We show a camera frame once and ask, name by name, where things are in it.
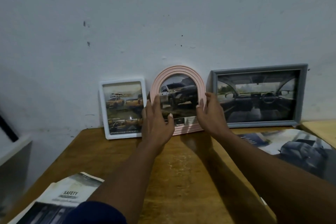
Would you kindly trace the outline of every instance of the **magazine page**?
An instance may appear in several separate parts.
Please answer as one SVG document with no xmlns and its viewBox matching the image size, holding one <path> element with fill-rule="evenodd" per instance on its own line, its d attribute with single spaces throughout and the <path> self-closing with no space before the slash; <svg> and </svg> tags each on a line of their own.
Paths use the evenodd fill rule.
<svg viewBox="0 0 336 224">
<path fill-rule="evenodd" d="M 66 215 L 86 201 L 103 181 L 82 172 L 52 183 L 9 224 L 60 224 Z"/>
<path fill-rule="evenodd" d="M 239 135 L 259 149 L 336 186 L 336 150 L 298 129 Z"/>
</svg>

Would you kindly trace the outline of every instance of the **person's left hand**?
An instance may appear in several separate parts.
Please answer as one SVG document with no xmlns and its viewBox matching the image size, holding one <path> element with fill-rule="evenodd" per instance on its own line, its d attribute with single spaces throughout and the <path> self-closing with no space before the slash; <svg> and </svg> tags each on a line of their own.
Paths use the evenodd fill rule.
<svg viewBox="0 0 336 224">
<path fill-rule="evenodd" d="M 159 153 L 175 131 L 173 115 L 168 115 L 166 124 L 161 112 L 160 97 L 157 95 L 153 105 L 147 101 L 146 107 L 142 110 L 142 118 L 142 141 L 153 146 Z"/>
</svg>

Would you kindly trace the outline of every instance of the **person's hand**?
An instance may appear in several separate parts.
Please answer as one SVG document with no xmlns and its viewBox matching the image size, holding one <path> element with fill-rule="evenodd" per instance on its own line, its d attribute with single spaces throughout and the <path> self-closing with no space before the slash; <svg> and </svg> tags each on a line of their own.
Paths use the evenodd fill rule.
<svg viewBox="0 0 336 224">
<path fill-rule="evenodd" d="M 197 120 L 200 126 L 216 139 L 223 133 L 230 132 L 230 129 L 217 96 L 208 92 L 205 95 L 207 97 L 207 106 L 204 108 L 204 102 L 201 99 L 200 104 L 196 106 Z"/>
<path fill-rule="evenodd" d="M 153 105 L 147 100 L 146 107 L 142 110 L 142 118 L 142 141 L 154 147 L 159 153 L 175 131 L 173 115 L 168 115 L 166 124 L 161 112 L 160 97 L 157 95 Z"/>
</svg>

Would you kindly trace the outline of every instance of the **forearm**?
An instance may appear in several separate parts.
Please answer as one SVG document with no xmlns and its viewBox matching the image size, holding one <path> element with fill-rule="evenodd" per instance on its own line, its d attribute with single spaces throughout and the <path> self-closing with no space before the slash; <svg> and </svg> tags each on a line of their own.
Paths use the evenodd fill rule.
<svg viewBox="0 0 336 224">
<path fill-rule="evenodd" d="M 214 137 L 278 218 L 288 223 L 328 223 L 336 217 L 336 189 L 328 182 L 267 154 L 229 130 Z"/>
<path fill-rule="evenodd" d="M 151 175 L 155 149 L 144 142 L 89 197 L 118 209 L 128 224 L 137 223 Z"/>
</svg>

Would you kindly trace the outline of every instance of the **steering wheel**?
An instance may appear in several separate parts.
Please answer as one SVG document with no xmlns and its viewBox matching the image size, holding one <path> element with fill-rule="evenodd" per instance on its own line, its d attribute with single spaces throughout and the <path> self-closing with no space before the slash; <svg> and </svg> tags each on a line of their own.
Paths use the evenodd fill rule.
<svg viewBox="0 0 336 224">
<path fill-rule="evenodd" d="M 262 101 L 266 104 L 272 104 L 277 99 L 273 92 L 267 92 L 262 96 Z"/>
</svg>

